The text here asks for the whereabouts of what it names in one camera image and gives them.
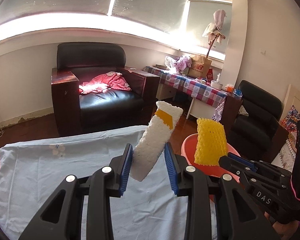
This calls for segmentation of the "person's right hand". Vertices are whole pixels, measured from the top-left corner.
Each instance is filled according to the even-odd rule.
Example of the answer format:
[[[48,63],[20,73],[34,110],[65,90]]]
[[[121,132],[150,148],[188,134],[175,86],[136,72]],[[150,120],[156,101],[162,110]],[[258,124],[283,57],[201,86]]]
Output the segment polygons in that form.
[[[288,224],[275,222],[272,227],[277,232],[281,240],[289,240],[297,231],[299,222],[297,220],[289,222]]]

